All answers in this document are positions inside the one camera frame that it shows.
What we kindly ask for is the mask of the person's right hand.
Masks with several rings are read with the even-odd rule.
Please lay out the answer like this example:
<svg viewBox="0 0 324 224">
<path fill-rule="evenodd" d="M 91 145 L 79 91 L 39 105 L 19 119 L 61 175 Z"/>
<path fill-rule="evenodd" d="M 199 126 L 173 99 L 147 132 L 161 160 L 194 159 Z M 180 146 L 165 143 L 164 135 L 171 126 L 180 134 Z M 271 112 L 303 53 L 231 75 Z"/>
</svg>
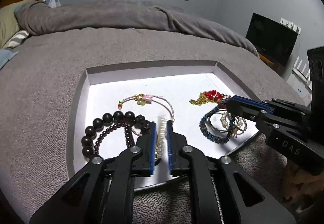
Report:
<svg viewBox="0 0 324 224">
<path fill-rule="evenodd" d="M 295 163 L 287 161 L 286 199 L 295 198 L 302 194 L 313 196 L 321 191 L 323 191 L 323 172 L 314 176 L 300 169 Z"/>
</svg>

